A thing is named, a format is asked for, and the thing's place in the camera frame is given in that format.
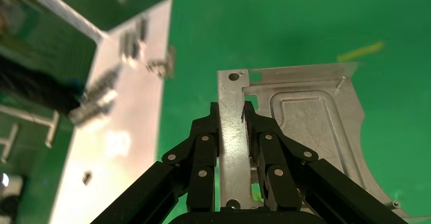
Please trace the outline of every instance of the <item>white rod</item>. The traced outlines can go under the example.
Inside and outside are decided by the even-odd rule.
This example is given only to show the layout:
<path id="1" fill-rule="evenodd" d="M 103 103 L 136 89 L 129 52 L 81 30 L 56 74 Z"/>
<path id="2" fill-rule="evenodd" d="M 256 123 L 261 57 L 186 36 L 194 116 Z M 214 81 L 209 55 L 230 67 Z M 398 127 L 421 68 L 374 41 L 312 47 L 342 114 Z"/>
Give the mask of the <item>white rod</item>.
<path id="1" fill-rule="evenodd" d="M 45 126 L 51 126 L 53 124 L 53 119 L 48 119 L 42 116 L 38 116 L 26 111 L 21 111 L 15 108 L 10 108 L 10 107 L 6 107 L 6 106 L 2 106 L 0 105 L 0 112 L 3 112 L 5 114 L 11 115 L 11 116 L 15 116 L 27 121 L 32 121 L 38 124 L 42 124 Z"/>

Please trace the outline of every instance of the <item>screw head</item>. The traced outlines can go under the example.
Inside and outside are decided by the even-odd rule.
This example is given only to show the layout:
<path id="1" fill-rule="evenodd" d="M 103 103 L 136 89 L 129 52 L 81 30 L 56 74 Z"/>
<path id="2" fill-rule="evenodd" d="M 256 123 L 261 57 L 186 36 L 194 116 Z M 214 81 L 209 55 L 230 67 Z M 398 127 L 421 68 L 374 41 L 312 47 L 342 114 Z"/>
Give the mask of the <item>screw head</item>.
<path id="1" fill-rule="evenodd" d="M 283 171 L 282 171 L 282 170 L 280 170 L 280 169 L 276 169 L 276 170 L 274 171 L 274 173 L 275 173 L 277 176 L 282 176 L 282 175 L 283 175 Z"/>
<path id="2" fill-rule="evenodd" d="M 205 176 L 206 176 L 206 173 L 207 173 L 207 172 L 206 172 L 206 170 L 201 170 L 201 171 L 199 171 L 199 174 L 198 174 L 198 175 L 199 175 L 200 177 L 205 177 Z"/>

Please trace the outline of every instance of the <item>green surface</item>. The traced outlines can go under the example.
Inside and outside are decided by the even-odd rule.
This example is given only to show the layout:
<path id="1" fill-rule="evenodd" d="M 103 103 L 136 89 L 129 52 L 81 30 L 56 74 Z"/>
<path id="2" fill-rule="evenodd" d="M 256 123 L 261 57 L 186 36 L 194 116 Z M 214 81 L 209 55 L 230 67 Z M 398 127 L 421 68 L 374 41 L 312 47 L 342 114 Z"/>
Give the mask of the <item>green surface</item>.
<path id="1" fill-rule="evenodd" d="M 430 23 L 431 0 L 175 0 L 175 78 L 165 83 L 158 157 L 217 101 L 217 70 L 337 62 L 384 44 L 355 58 L 364 155 L 390 197 L 430 215 Z"/>

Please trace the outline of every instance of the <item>aluminum plate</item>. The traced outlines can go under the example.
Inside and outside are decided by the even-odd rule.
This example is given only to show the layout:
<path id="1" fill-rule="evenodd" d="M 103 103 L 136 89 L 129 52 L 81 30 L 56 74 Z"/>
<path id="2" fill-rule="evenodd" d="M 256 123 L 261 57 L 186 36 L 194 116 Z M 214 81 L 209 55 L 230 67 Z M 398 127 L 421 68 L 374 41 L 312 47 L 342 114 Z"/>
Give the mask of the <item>aluminum plate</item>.
<path id="1" fill-rule="evenodd" d="M 346 62 L 220 71 L 219 104 L 232 101 L 229 96 L 234 96 L 223 92 L 226 84 L 232 83 L 223 78 L 228 78 L 232 73 L 242 73 L 240 80 L 248 80 L 249 76 L 259 74 L 260 81 L 250 81 L 249 86 L 242 88 L 244 96 L 257 97 L 256 112 L 275 118 L 286 136 L 316 151 L 320 158 L 327 159 L 376 199 L 388 203 L 391 199 L 371 175 L 362 154 L 360 130 L 365 114 L 350 80 L 356 69 L 356 62 Z M 220 113 L 224 136 L 223 118 L 228 116 L 222 115 L 222 110 Z M 221 164 L 220 167 L 221 177 L 226 178 L 221 179 L 222 187 L 223 182 L 232 182 L 230 178 L 235 176 L 223 175 L 226 172 L 223 168 L 230 166 Z M 234 197 L 221 188 L 222 200 Z M 401 209 L 395 212 L 401 217 L 408 217 Z"/>

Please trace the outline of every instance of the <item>screw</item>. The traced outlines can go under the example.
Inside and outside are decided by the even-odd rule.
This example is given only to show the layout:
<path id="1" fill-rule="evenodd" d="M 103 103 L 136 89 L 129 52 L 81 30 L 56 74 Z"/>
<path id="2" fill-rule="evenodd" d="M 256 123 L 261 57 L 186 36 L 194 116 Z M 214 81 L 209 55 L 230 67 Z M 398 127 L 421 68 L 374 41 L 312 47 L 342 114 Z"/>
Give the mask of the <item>screw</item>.
<path id="1" fill-rule="evenodd" d="M 276 170 L 274 171 L 274 173 L 275 173 L 277 176 L 282 176 L 282 175 L 283 175 L 283 171 L 282 171 L 282 170 L 280 170 L 280 169 L 276 169 Z"/>
<path id="2" fill-rule="evenodd" d="M 202 171 L 199 171 L 199 174 L 198 174 L 200 177 L 204 177 L 204 176 L 206 176 L 206 170 L 202 170 Z"/>
<path id="3" fill-rule="evenodd" d="M 343 83 L 344 83 L 344 81 L 346 80 L 346 77 L 345 76 L 342 76 L 340 79 L 339 79 L 339 81 L 338 81 L 338 83 L 337 83 L 337 85 L 336 85 L 336 88 L 338 88 L 338 89 L 340 89 L 341 88 L 341 86 L 343 85 Z"/>

